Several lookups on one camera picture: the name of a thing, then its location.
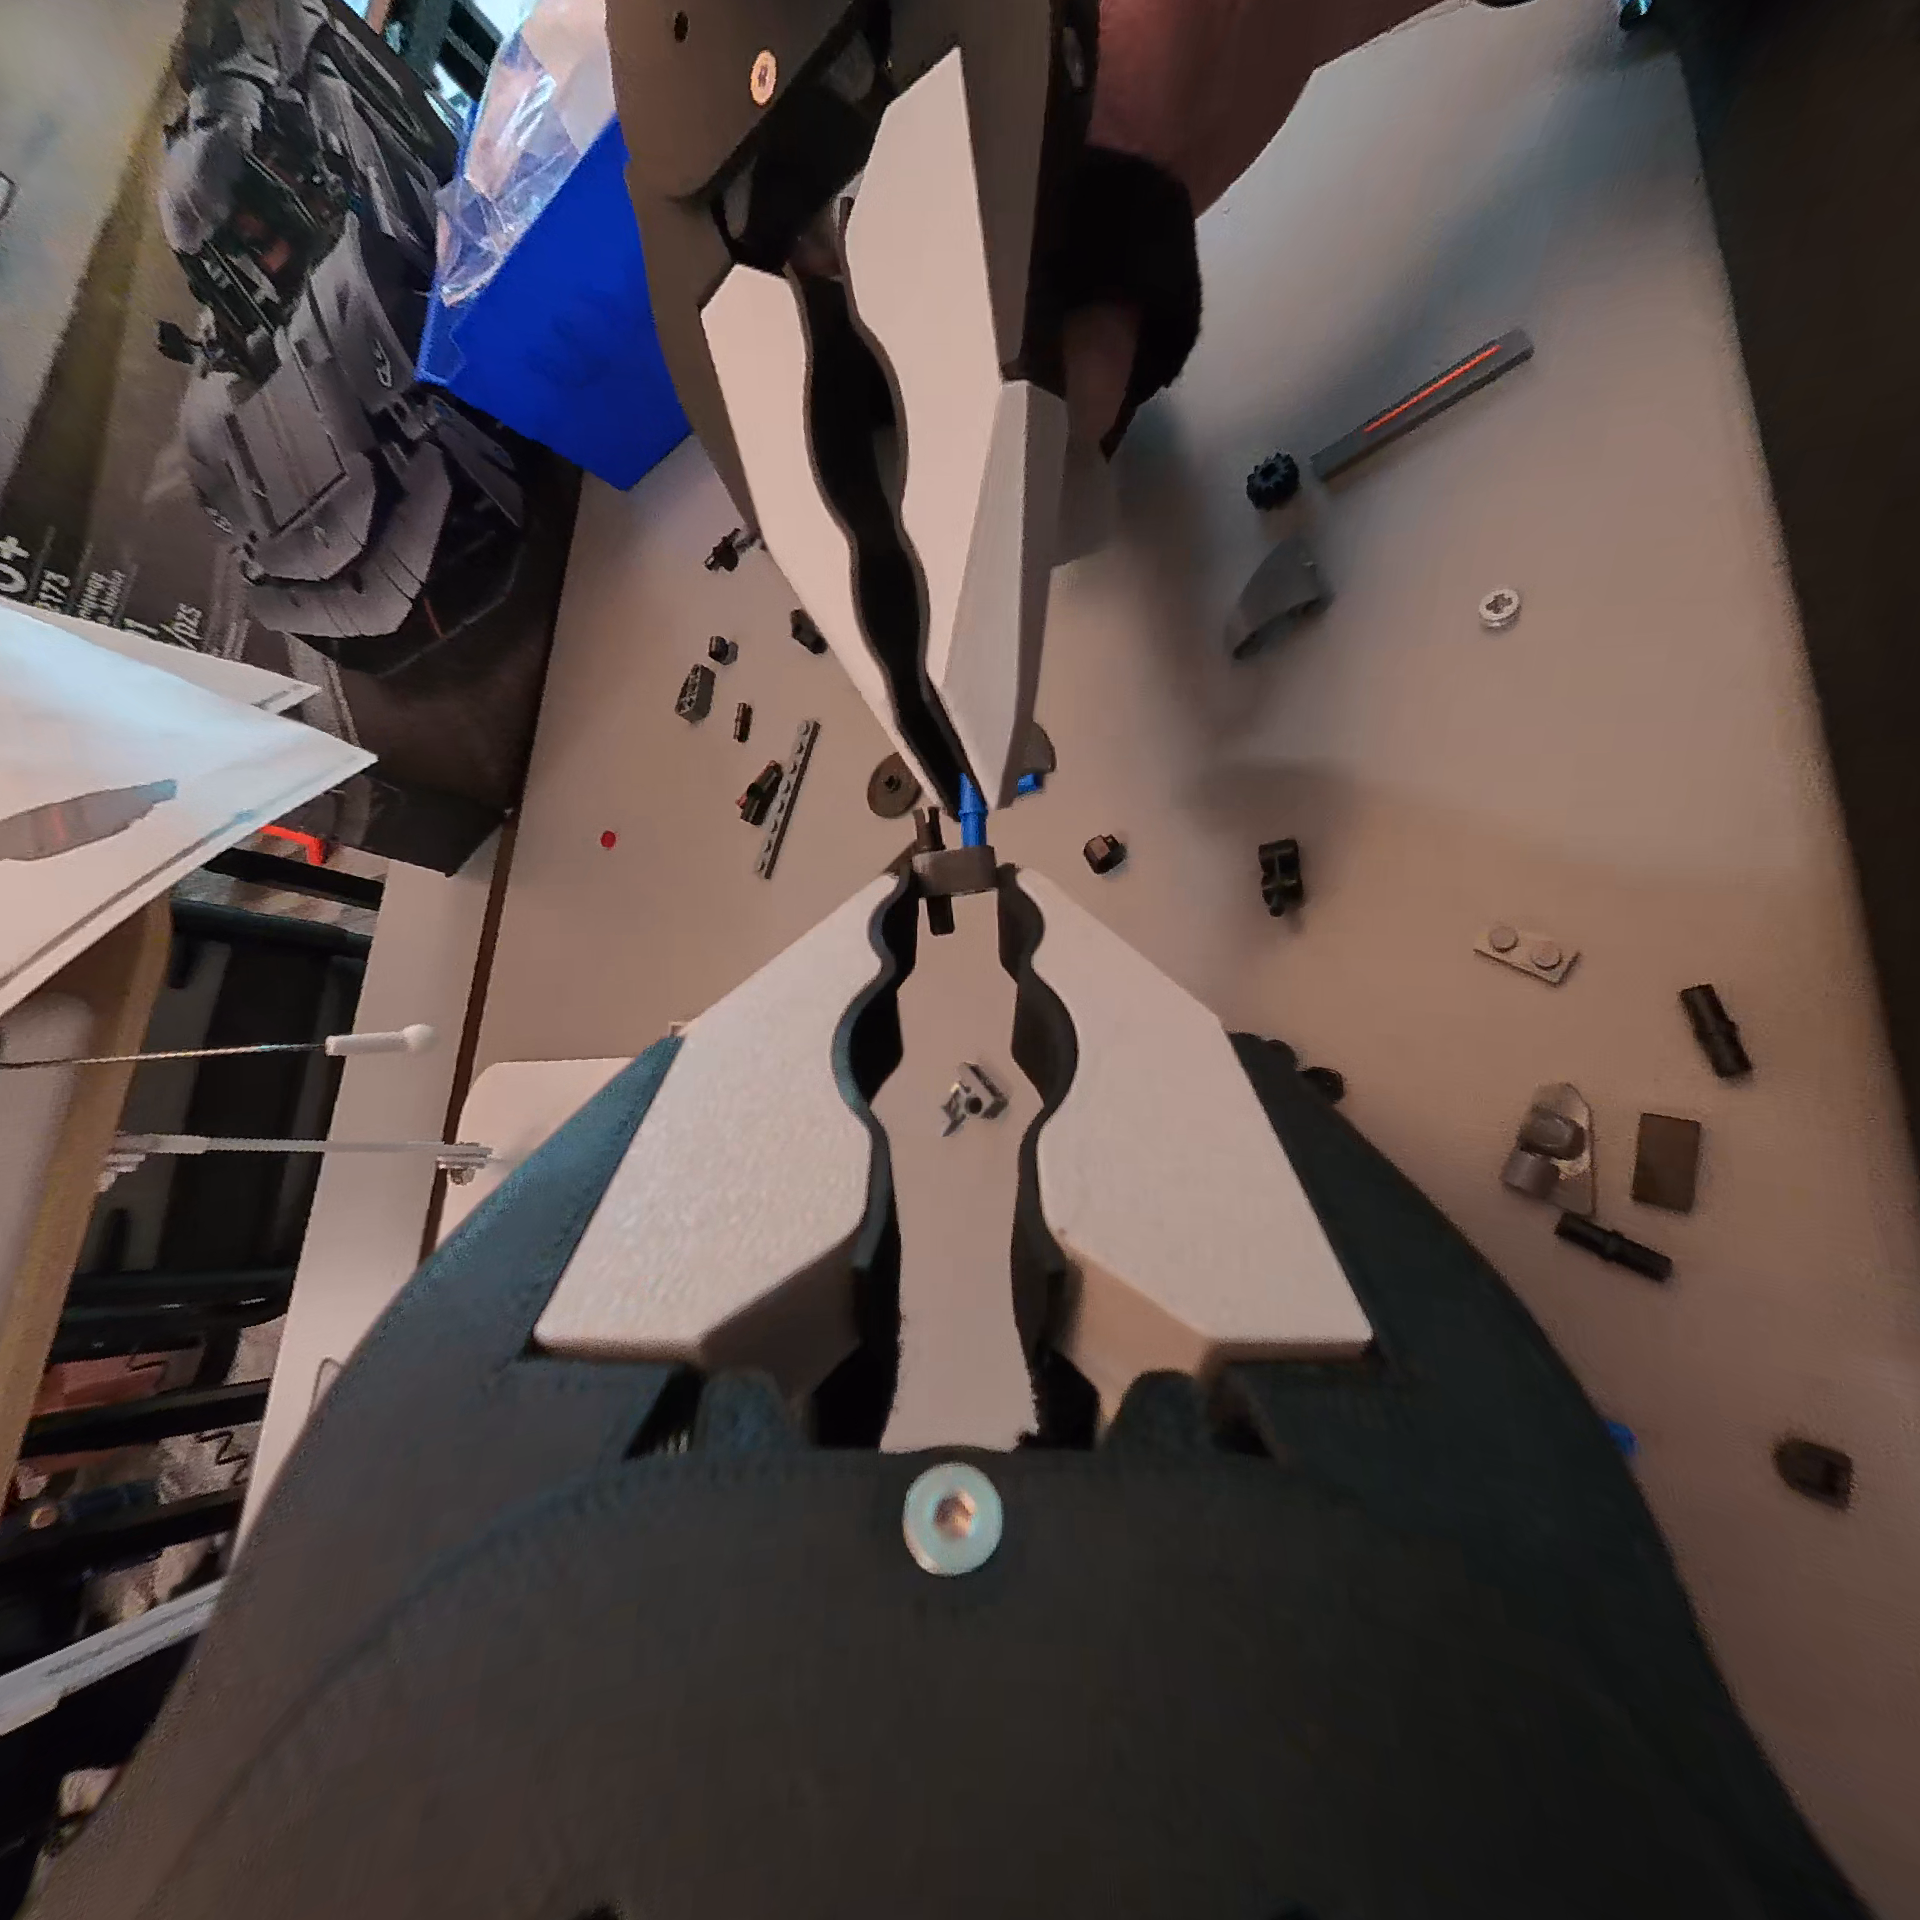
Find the long grey lego plate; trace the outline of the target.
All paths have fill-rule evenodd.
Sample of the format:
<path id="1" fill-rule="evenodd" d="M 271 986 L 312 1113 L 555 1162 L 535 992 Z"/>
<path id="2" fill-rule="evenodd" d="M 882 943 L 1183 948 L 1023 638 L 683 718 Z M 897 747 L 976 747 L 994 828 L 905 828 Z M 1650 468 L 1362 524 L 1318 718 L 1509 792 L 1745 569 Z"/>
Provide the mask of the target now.
<path id="1" fill-rule="evenodd" d="M 778 852 L 783 852 L 783 843 L 788 843 L 788 828 L 795 817 L 795 804 L 800 804 L 809 756 L 817 747 L 817 733 L 823 733 L 823 725 L 814 714 L 808 714 L 795 733 L 795 743 L 789 743 L 783 765 L 778 765 L 775 800 L 767 804 L 763 843 L 755 852 L 755 877 L 775 877 L 775 869 L 778 869 Z"/>

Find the white book stand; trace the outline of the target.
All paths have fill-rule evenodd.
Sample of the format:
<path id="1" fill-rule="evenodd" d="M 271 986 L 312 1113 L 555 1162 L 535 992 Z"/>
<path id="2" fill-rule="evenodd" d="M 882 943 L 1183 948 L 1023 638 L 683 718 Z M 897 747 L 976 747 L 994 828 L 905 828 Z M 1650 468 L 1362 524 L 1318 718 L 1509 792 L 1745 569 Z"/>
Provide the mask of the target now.
<path id="1" fill-rule="evenodd" d="M 497 1061 L 477 1075 L 459 1120 L 477 1120 L 482 1162 L 463 1181 L 446 1175 L 426 1252 L 437 1252 L 523 1164 L 583 1100 L 590 1100 L 629 1059 L 542 1059 Z M 194 1642 L 220 1601 L 223 1583 L 169 1596 L 135 1619 L 42 1653 L 4 1673 L 4 1733 L 30 1725 L 72 1694 Z"/>

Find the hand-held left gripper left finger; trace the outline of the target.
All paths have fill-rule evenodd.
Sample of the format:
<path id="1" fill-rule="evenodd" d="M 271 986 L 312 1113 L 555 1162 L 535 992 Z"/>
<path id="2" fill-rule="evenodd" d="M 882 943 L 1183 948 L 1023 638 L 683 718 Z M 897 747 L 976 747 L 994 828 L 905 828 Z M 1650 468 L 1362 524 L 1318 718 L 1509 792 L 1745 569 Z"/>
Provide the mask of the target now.
<path id="1" fill-rule="evenodd" d="M 695 1015 L 539 1320 L 552 1357 L 767 1371 L 825 1446 L 877 1446 L 901 1230 L 877 1087 L 901 1065 L 915 884 L 882 872 Z"/>

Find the black dotted chair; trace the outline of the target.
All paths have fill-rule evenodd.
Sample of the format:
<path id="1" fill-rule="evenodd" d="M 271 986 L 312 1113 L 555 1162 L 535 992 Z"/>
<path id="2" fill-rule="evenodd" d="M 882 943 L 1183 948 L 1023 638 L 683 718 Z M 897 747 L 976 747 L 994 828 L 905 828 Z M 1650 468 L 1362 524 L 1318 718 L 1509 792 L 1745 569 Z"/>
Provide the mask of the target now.
<path id="1" fill-rule="evenodd" d="M 1660 5 L 1916 1104 L 1916 5 Z"/>

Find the red-striped dark lego tile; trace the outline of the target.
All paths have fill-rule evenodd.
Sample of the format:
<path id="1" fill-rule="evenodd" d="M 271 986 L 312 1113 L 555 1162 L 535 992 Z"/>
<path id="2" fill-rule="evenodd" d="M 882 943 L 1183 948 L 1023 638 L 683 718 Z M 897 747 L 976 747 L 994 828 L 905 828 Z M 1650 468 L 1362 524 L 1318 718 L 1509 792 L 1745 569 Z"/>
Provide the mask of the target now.
<path id="1" fill-rule="evenodd" d="M 1377 452 L 1391 448 L 1419 425 L 1444 418 L 1450 405 L 1477 398 L 1481 390 L 1494 386 L 1522 363 L 1530 363 L 1533 343 L 1522 325 L 1477 346 L 1419 390 L 1387 401 L 1383 410 L 1369 414 L 1328 443 L 1311 457 L 1311 472 L 1318 484 L 1332 484 L 1336 476 L 1355 472 L 1356 464 L 1373 461 Z"/>

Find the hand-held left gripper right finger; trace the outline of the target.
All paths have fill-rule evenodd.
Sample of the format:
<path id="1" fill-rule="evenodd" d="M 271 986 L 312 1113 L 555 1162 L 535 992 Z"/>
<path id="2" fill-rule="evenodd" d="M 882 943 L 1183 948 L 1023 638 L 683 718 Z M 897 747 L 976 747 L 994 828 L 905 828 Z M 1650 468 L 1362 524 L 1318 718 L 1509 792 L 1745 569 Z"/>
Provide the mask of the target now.
<path id="1" fill-rule="evenodd" d="M 1095 1442 L 1153 1371 L 1356 1361 L 1373 1320 L 1225 1019 L 1037 869 L 994 912 L 1042 1100 L 1011 1235 L 1035 1442 Z"/>

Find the person's right hand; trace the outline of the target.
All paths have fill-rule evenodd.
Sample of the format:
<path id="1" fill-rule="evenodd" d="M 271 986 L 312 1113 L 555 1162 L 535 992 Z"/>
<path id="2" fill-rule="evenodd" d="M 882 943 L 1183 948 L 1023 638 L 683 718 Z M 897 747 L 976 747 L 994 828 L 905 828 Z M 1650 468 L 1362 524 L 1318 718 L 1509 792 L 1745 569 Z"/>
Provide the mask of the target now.
<path id="1" fill-rule="evenodd" d="M 1427 5 L 1098 5 L 1091 141 L 1062 237 L 1071 436 L 1113 457 L 1204 324 L 1197 216 L 1306 84 Z"/>

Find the lego instruction booklet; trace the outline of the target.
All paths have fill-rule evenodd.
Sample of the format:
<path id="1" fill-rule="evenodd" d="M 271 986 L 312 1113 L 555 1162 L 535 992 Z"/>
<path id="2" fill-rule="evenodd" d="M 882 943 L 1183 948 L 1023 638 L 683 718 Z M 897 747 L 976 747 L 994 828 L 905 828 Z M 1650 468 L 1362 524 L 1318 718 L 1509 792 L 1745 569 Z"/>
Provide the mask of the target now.
<path id="1" fill-rule="evenodd" d="M 182 872 L 375 756 L 4 611 L 4 1012 Z"/>

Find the dark printed lego box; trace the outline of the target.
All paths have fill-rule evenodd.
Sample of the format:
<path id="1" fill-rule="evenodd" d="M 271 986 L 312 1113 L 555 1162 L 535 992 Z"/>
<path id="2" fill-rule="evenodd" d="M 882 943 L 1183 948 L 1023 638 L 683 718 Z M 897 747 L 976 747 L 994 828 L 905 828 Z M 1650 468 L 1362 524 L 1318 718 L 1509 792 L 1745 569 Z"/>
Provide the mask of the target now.
<path id="1" fill-rule="evenodd" d="M 580 472 L 426 379 L 455 133 L 355 5 L 4 5 L 4 607 L 312 685 L 300 825 L 518 806 Z"/>

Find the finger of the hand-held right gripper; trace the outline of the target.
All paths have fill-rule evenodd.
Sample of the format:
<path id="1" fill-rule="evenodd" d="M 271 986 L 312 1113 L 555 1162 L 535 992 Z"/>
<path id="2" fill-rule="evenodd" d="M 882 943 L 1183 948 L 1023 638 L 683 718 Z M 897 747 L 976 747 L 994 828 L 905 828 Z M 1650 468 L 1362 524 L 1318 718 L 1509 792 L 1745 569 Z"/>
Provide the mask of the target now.
<path id="1" fill-rule="evenodd" d="M 926 792 L 978 781 L 978 276 L 733 268 L 699 310 L 755 524 Z"/>
<path id="2" fill-rule="evenodd" d="M 1011 792 L 1066 468 L 1058 272 L 1073 44 L 892 44 L 839 196 L 839 425 L 856 646 L 930 792 Z"/>

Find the clear plastic bags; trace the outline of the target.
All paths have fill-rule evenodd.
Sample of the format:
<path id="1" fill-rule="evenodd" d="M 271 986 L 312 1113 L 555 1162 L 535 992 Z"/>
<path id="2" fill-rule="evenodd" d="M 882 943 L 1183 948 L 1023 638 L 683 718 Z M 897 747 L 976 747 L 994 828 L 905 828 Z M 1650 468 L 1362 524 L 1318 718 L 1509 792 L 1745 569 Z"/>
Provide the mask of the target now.
<path id="1" fill-rule="evenodd" d="M 477 300 L 612 123 L 607 5 L 530 5 L 490 59 L 452 175 L 437 190 L 433 289 Z"/>

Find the grey curved lego wedge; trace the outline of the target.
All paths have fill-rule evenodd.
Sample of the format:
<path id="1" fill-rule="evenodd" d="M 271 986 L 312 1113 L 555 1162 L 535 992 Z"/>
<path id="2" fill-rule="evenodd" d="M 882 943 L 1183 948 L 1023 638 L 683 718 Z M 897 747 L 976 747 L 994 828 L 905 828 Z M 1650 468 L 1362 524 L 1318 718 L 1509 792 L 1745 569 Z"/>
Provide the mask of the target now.
<path id="1" fill-rule="evenodd" d="M 1246 662 L 1328 607 L 1328 577 L 1306 536 L 1279 537 L 1229 611 L 1225 646 Z"/>

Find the dark grey lego connector assembly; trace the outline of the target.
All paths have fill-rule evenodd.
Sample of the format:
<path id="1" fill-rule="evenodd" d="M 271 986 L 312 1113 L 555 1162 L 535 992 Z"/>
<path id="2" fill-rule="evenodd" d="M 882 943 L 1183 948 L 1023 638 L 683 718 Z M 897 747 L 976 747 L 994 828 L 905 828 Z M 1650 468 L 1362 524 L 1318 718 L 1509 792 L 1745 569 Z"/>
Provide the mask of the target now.
<path id="1" fill-rule="evenodd" d="M 999 863 L 993 843 L 976 836 L 964 847 L 943 847 L 940 811 L 926 806 L 911 813 L 907 877 L 926 902 L 926 923 L 931 935 L 952 935 L 952 902 L 993 891 Z"/>

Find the light grey lego axle connector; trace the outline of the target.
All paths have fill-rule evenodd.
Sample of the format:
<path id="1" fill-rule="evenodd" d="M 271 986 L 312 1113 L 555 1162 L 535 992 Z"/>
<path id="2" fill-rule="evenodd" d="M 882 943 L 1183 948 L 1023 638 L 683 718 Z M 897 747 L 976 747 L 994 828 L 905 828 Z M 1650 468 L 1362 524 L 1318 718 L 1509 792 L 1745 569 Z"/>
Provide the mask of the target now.
<path id="1" fill-rule="evenodd" d="M 1593 1109 L 1572 1082 L 1530 1095 L 1498 1185 L 1571 1217 L 1596 1217 Z"/>

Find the long black lego pin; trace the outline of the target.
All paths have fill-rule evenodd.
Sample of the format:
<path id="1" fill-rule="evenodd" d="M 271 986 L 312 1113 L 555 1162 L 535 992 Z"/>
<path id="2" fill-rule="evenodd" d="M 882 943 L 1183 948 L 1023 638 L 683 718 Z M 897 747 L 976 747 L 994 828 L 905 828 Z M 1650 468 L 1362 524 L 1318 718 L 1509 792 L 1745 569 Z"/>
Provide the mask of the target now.
<path id="1" fill-rule="evenodd" d="M 1668 1281 L 1672 1278 L 1672 1259 L 1634 1235 L 1620 1235 L 1618 1227 L 1605 1227 L 1591 1217 L 1578 1211 L 1559 1211 L 1555 1235 L 1609 1265 L 1620 1265 L 1629 1274 L 1639 1274 L 1644 1281 Z"/>

